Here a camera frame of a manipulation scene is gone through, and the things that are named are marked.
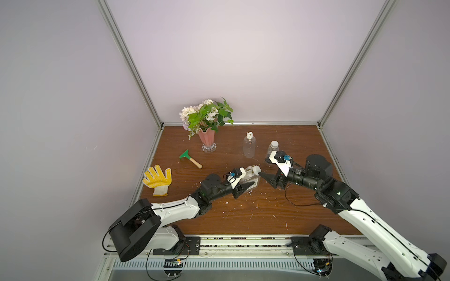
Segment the square clear bottle with label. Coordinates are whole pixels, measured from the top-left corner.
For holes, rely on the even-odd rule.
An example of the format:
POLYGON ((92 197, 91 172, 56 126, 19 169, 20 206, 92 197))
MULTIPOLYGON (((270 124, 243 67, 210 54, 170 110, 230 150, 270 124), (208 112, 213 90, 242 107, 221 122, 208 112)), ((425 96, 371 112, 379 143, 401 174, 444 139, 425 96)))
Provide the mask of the square clear bottle with label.
POLYGON ((257 176, 253 173, 253 166, 248 166, 247 168, 245 168, 245 171, 247 174, 245 178, 241 181, 241 184, 247 181, 254 181, 255 182, 254 189, 256 189, 259 185, 260 176, 259 175, 257 176))

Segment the round clear bottle front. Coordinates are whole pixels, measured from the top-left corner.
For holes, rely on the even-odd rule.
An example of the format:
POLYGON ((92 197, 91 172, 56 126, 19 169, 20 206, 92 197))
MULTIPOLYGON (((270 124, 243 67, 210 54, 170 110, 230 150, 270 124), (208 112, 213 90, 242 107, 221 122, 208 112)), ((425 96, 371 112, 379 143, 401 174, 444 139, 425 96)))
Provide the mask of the round clear bottle front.
POLYGON ((279 147, 278 148, 272 148, 269 145, 266 158, 269 158, 272 152, 277 152, 277 151, 279 151, 279 147))

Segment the round clear bottle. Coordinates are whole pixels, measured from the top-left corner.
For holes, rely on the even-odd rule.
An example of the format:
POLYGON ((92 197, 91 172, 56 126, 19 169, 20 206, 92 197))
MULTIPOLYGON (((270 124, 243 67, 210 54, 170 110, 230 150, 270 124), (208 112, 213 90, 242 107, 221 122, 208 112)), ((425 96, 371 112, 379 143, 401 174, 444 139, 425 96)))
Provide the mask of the round clear bottle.
POLYGON ((279 151, 279 147, 278 148, 272 148, 269 145, 266 158, 269 158, 272 152, 277 152, 277 151, 279 151))
POLYGON ((246 158, 253 158, 256 149, 256 138, 253 134, 253 139, 247 139, 246 136, 243 140, 243 153, 246 158))

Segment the white cap small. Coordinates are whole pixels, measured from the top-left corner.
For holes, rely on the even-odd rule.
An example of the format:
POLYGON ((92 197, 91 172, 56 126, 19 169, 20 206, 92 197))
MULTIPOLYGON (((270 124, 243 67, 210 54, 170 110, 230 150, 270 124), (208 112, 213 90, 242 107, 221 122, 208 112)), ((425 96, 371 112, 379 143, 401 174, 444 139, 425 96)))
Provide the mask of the white cap small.
POLYGON ((271 146, 272 148, 278 148, 278 147, 279 147, 279 143, 278 143, 276 140, 274 140, 274 141, 272 141, 272 142, 270 143, 270 146, 271 146))

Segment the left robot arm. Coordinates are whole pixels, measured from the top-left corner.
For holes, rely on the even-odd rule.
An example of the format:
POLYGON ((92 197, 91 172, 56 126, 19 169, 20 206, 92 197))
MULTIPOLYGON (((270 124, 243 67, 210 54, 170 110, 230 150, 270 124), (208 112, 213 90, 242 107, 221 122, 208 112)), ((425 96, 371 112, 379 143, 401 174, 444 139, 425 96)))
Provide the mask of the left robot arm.
POLYGON ((256 188, 256 180, 243 179, 244 175, 241 175, 222 182, 219 175, 210 174, 185 199, 168 203, 150 203, 147 199, 137 201, 107 231, 120 261, 134 259, 147 245, 164 250, 180 248, 179 242, 184 237, 171 225, 206 214, 217 199, 229 194, 237 199, 256 188))

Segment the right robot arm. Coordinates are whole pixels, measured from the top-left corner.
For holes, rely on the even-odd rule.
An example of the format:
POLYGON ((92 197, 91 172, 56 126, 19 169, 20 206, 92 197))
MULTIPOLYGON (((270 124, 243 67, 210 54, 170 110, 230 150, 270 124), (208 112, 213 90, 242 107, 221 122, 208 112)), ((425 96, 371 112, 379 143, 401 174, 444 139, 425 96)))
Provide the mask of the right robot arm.
POLYGON ((345 258, 382 281, 440 280, 446 260, 426 253, 390 227, 351 187, 334 179, 333 166, 325 157, 309 155, 302 167, 278 151, 266 157, 266 162, 278 167, 276 174, 260 174, 271 186, 285 190, 297 185, 313 190, 324 208, 349 222, 376 246, 364 247, 320 225, 309 236, 316 250, 345 258))

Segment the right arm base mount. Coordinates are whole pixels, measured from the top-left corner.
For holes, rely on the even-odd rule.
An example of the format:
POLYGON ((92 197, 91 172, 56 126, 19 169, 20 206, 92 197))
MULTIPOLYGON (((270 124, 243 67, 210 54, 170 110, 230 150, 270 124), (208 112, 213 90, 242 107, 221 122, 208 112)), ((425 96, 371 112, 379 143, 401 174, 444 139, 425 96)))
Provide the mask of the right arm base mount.
POLYGON ((322 241, 309 237, 291 237, 287 247, 292 248, 295 255, 332 255, 326 250, 322 241))

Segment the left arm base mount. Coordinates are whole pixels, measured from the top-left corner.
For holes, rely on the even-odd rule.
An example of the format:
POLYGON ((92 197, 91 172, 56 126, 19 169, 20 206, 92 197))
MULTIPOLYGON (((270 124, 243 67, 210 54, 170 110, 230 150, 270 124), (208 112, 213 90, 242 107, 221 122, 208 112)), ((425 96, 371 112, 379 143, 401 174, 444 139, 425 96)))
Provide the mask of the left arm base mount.
POLYGON ((181 238, 171 249, 153 249, 153 255, 178 256, 178 255, 199 255, 201 237, 181 238))

